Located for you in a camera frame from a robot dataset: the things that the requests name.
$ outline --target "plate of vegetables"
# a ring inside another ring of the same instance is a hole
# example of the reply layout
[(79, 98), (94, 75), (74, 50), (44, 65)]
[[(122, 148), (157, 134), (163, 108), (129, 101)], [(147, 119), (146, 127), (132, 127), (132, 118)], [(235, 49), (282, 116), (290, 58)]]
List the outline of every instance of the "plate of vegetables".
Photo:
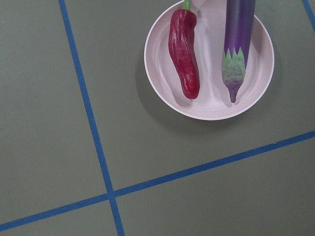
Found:
[(152, 25), (144, 50), (149, 81), (175, 111), (220, 120), (267, 90), (274, 50), (254, 0), (183, 0)]

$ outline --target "pepper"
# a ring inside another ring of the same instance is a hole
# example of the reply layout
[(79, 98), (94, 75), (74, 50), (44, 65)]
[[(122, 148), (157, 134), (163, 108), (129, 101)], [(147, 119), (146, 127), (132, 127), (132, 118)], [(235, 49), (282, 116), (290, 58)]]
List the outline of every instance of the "pepper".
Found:
[(179, 75), (184, 95), (197, 98), (200, 89), (199, 70), (194, 52), (194, 28), (196, 15), (190, 10), (190, 0), (182, 9), (174, 11), (170, 23), (168, 49)]

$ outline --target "pink plate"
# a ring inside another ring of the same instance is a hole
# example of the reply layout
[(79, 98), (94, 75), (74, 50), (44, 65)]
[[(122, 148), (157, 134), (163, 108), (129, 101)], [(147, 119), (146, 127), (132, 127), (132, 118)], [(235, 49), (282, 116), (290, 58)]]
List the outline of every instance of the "pink plate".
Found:
[(168, 51), (171, 16), (182, 3), (164, 11), (148, 34), (144, 62), (152, 87), (167, 105), (188, 117), (219, 120), (246, 111), (264, 94), (273, 74), (274, 50), (267, 30), (255, 16), (246, 76), (233, 104), (221, 76), (226, 1), (192, 0), (191, 10), (197, 15), (194, 48), (200, 92), (196, 99), (187, 99)]

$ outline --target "toy vegetable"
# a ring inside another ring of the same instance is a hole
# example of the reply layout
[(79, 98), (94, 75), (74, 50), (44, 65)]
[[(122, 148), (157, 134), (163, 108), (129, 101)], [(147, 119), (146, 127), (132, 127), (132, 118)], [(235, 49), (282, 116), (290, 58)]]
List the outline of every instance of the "toy vegetable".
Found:
[(199, 94), (199, 70), (194, 52), (194, 28), (196, 15), (190, 11), (190, 1), (185, 0), (182, 9), (171, 18), (168, 38), (170, 56), (179, 75), (184, 95), (195, 99)]
[(222, 78), (232, 103), (245, 77), (254, 8), (255, 0), (227, 0)]

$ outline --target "blue grid line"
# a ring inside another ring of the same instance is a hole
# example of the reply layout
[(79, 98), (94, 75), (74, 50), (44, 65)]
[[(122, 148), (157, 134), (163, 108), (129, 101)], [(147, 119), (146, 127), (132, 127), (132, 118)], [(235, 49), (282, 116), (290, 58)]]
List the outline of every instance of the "blue grid line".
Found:
[(313, 13), (312, 8), (310, 6), (310, 3), (309, 3), (308, 0), (302, 0), (302, 3), (304, 5), (306, 13), (307, 13), (307, 15), (308, 15), (308, 17), (310, 19), (310, 22), (311, 22), (311, 24), (313, 26), (313, 30), (315, 31), (315, 16), (314, 16), (314, 13)]
[(143, 189), (146, 189), (149, 187), (153, 187), (153, 186), (156, 186), (156, 185), (159, 185), (162, 183), (166, 183), (166, 182), (170, 182), (170, 181), (173, 181), (173, 180), (176, 180), (179, 178), (184, 178), (184, 177), (187, 177), (190, 175), (194, 175), (196, 173), (203, 172), (203, 171), (215, 168), (215, 167), (223, 166), (223, 165), (226, 165), (226, 164), (229, 164), (232, 162), (236, 162), (236, 161), (243, 160), (243, 159), (246, 159), (249, 157), (253, 157), (253, 156), (256, 156), (259, 154), (263, 154), (263, 153), (268, 152), (268, 151), (283, 148), (285, 146), (292, 145), (292, 144), (295, 144), (295, 143), (298, 143), (298, 142), (301, 142), (301, 141), (304, 141), (307, 139), (311, 139), (314, 137), (315, 137), (315, 131), (312, 131), (309, 133), (295, 136), (293, 138), (279, 141), (275, 144), (269, 144), (269, 145), (261, 146), (261, 147), (258, 147), (258, 148), (252, 149), (252, 150), (244, 151), (244, 152), (241, 152), (239, 154), (228, 156), (228, 157), (216, 160), (216, 161), (208, 162), (206, 164), (191, 167), (191, 168), (188, 168), (188, 169), (185, 169), (182, 171), (178, 171), (178, 172), (166, 175), (166, 176), (158, 177), (158, 178), (148, 180), (148, 181), (145, 181), (142, 183), (138, 183), (138, 184), (126, 187), (126, 188), (122, 188), (120, 190), (116, 190), (115, 196), (120, 197), (122, 195), (130, 194), (130, 193), (133, 193), (133, 192), (136, 192), (139, 190), (143, 190)]
[(101, 141), (100, 141), (100, 137), (99, 137), (99, 134), (98, 134), (96, 121), (95, 121), (95, 118), (94, 118), (94, 114), (93, 114), (93, 110), (92, 110), (92, 106), (91, 106), (88, 90), (87, 90), (87, 87), (86, 87), (86, 84), (85, 84), (85, 79), (84, 79), (81, 63), (80, 63), (80, 60), (79, 60), (78, 51), (77, 51), (77, 48), (76, 48), (76, 45), (75, 45), (74, 36), (73, 36), (73, 33), (72, 33), (71, 24), (70, 24), (68, 12), (67, 12), (64, 0), (59, 0), (59, 5), (60, 5), (61, 14), (62, 14), (62, 17), (63, 17), (64, 28), (65, 28), (65, 31), (66, 31), (66, 34), (67, 34), (67, 38), (68, 38), (68, 42), (69, 42), (69, 46), (70, 46), (70, 51), (71, 51), (71, 54), (72, 54), (72, 59), (73, 59), (75, 71), (76, 71), (76, 74), (77, 74), (77, 79), (78, 79), (78, 82), (79, 82), (79, 86), (80, 86), (80, 90), (81, 90), (81, 94), (82, 94), (82, 98), (83, 98), (83, 102), (84, 102), (84, 107), (85, 107), (85, 110), (86, 110), (86, 113), (87, 113), (87, 116), (88, 116), (88, 120), (89, 120), (89, 124), (90, 124), (90, 128), (91, 128), (91, 132), (92, 132), (94, 145), (95, 145), (95, 148), (96, 148), (96, 152), (97, 152), (100, 168), (101, 168), (101, 171), (102, 171), (104, 183), (105, 183), (105, 186), (106, 186), (106, 189), (107, 189), (109, 203), (110, 203), (110, 206), (111, 206), (111, 209), (112, 209), (114, 222), (115, 222), (115, 225), (116, 225), (116, 230), (117, 230), (117, 233), (118, 233), (119, 236), (124, 236), (125, 233), (124, 233), (124, 229), (123, 229), (123, 225), (122, 225), (122, 220), (121, 220), (121, 217), (120, 217), (120, 214), (119, 214), (116, 198), (114, 197), (114, 189), (113, 189), (112, 181), (111, 181), (111, 178), (110, 178), (110, 175), (109, 175), (109, 170), (108, 170), (108, 166), (106, 164), (104, 151), (103, 151), (102, 144), (101, 144)]
[(96, 197), (92, 197), (89, 199), (85, 199), (79, 202), (71, 203), (65, 206), (61, 206), (52, 210), (44, 211), (38, 214), (30, 215), (21, 219), (13, 220), (0, 225), (0, 232), (9, 230), (12, 228), (16, 228), (18, 226), (26, 225), (38, 220), (46, 219), (55, 215), (60, 215), (62, 213), (66, 213), (69, 211), (73, 211), (76, 209), (80, 209), (83, 207), (91, 206), (100, 202), (104, 202), (108, 200), (108, 194), (102, 194)]

